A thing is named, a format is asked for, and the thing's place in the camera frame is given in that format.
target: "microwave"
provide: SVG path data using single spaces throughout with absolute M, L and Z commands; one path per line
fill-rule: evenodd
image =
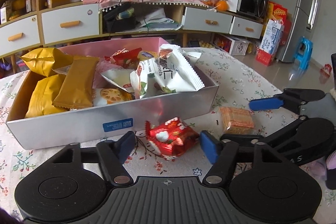
M 268 0 L 226 0 L 228 11 L 254 19 L 264 19 Z

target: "tile floor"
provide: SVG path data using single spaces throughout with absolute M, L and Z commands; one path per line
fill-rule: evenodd
M 320 69 L 312 63 L 310 63 L 308 69 L 302 75 L 299 75 L 298 70 L 293 64 L 274 62 L 271 66 L 266 67 L 257 62 L 254 59 L 254 55 L 235 56 L 235 58 L 254 69 L 280 90 L 284 88 L 301 88 L 329 92 L 334 87 L 333 76 L 323 83 L 322 80 L 325 79 L 321 79 Z

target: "blue plastic stool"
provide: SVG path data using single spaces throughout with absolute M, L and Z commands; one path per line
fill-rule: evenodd
M 305 46 L 303 54 L 299 53 L 301 44 L 304 44 Z M 300 37 L 300 41 L 297 45 L 297 49 L 294 54 L 294 58 L 300 62 L 299 66 L 300 69 L 306 70 L 308 68 L 312 52 L 313 52 L 313 42 L 311 42 L 307 38 Z

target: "metal screw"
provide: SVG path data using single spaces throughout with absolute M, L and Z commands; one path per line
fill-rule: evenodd
M 131 179 L 127 176 L 117 176 L 114 178 L 114 182 L 118 184 L 128 183 Z
M 222 182 L 222 179 L 219 176 L 208 176 L 205 180 L 207 183 L 210 183 L 210 184 L 218 184 Z

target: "white snack package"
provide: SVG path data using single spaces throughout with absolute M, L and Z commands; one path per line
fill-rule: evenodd
M 178 48 L 167 47 L 163 51 L 165 58 L 141 61 L 137 71 L 131 73 L 130 79 L 136 98 L 198 91 L 205 87 Z
M 133 72 L 133 69 L 110 69 L 101 73 L 103 78 L 115 85 L 118 88 L 121 88 L 128 93 L 133 93 L 134 89 L 131 86 L 130 74 Z
M 173 45 L 173 44 L 163 44 L 160 46 L 160 52 L 169 52 L 170 50 L 176 49 L 179 51 L 190 63 L 191 67 L 194 67 L 201 57 L 200 52 L 185 52 L 180 46 Z

